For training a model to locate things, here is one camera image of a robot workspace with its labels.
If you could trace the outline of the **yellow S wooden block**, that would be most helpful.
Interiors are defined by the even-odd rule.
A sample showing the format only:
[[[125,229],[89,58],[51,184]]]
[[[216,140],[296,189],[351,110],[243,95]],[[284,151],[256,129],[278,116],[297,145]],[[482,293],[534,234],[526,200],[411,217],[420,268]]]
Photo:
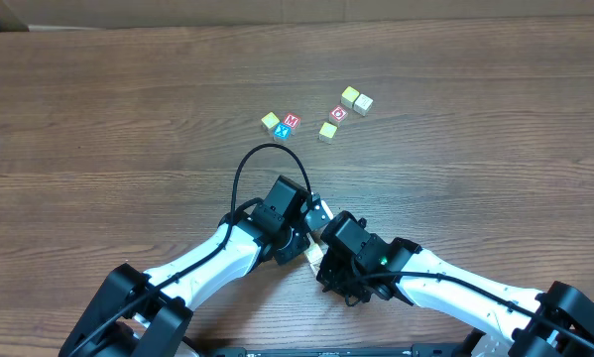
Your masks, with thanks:
[[[320,246],[316,243],[311,243],[304,254],[310,264],[319,264],[324,256]]]

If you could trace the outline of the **leaf picture wooden block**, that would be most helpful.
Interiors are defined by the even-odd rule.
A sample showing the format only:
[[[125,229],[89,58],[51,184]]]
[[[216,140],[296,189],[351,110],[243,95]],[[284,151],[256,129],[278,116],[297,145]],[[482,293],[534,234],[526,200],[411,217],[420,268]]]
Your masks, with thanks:
[[[319,266],[317,264],[310,264],[313,274],[316,276],[319,272]]]

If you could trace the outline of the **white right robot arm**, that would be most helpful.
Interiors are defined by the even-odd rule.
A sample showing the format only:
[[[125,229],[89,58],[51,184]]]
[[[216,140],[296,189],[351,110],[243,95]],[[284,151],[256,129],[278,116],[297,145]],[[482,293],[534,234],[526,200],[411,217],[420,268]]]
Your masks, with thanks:
[[[472,356],[594,356],[594,302],[555,282],[545,292],[516,288],[457,268],[409,240],[326,239],[317,280],[353,306],[398,298],[474,328]]]

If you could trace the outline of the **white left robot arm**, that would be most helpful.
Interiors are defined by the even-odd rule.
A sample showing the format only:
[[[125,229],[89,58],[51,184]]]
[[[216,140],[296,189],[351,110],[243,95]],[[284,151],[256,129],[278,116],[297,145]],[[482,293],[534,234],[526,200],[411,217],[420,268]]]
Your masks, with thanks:
[[[105,278],[61,347],[61,356],[176,356],[194,311],[228,283],[271,259],[303,253],[311,230],[243,218],[225,222],[204,243],[139,272],[125,263]]]

